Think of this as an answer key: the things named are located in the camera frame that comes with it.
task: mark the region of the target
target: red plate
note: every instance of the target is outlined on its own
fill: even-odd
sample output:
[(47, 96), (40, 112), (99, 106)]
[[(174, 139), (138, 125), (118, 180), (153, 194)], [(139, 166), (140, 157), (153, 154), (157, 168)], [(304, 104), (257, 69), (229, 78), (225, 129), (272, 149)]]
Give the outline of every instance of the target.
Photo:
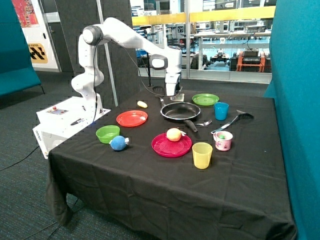
[(170, 141), (166, 133), (156, 136), (151, 146), (160, 156), (166, 158), (177, 158), (185, 155), (192, 146), (192, 141), (187, 135), (182, 136), (179, 141)]
[(143, 124), (148, 118), (144, 111), (132, 110), (125, 111), (116, 117), (116, 121), (123, 127), (136, 127)]

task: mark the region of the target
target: fork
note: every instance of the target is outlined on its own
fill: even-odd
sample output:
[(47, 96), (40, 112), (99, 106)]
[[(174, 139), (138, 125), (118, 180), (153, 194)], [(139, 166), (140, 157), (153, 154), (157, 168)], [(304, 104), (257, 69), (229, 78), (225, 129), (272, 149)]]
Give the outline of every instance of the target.
[(209, 125), (210, 123), (212, 123), (212, 120), (210, 119), (209, 121), (205, 121), (204, 123), (197, 123), (195, 125), (201, 125), (201, 126), (207, 126)]

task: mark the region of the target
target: gray carpet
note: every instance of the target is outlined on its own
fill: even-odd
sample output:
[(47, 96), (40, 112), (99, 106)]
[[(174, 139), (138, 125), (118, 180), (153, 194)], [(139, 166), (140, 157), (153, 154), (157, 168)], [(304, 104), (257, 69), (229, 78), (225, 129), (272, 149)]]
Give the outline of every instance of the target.
[[(70, 73), (37, 74), (46, 94), (42, 93), (40, 86), (35, 86), (0, 97), (0, 170), (21, 161), (38, 146), (32, 132), (32, 128), (39, 124), (36, 112), (71, 96), (79, 96), (71, 87)], [(147, 83), (148, 79), (144, 78), (143, 82)], [(163, 85), (163, 80), (155, 78), (152, 83)], [(262, 96), (267, 88), (263, 84), (198, 80), (183, 80), (182, 85), (186, 90), (257, 97)], [(79, 211), (71, 223), (57, 229), (58, 224), (45, 202), (46, 177), (47, 161), (39, 148), (22, 162), (0, 171), (0, 239), (157, 239), (145, 232), (132, 231), (110, 216), (94, 212), (80, 200), (73, 208)], [(72, 195), (67, 196), (69, 206), (73, 206), (76, 200)]]

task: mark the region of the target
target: glass wall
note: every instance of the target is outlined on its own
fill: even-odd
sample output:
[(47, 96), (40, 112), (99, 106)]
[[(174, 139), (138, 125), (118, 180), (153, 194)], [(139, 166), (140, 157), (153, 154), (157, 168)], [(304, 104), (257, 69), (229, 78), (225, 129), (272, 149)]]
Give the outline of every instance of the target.
[[(151, 42), (179, 47), (182, 77), (269, 83), (269, 43), (276, 0), (130, 0), (134, 29)], [(142, 76), (148, 57), (137, 50)], [(150, 70), (164, 77), (165, 71)]]

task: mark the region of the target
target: green bowl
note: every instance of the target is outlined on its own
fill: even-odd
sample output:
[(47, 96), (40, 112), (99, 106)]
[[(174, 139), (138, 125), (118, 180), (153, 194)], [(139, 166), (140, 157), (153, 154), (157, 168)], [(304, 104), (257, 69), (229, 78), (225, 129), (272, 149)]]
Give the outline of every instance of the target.
[(95, 135), (103, 144), (109, 144), (110, 141), (116, 136), (119, 136), (119, 134), (120, 128), (116, 125), (103, 126), (95, 132)]
[(218, 102), (219, 97), (209, 93), (200, 93), (200, 94), (194, 95), (192, 97), (192, 100), (195, 104), (202, 105), (202, 106), (210, 106)]

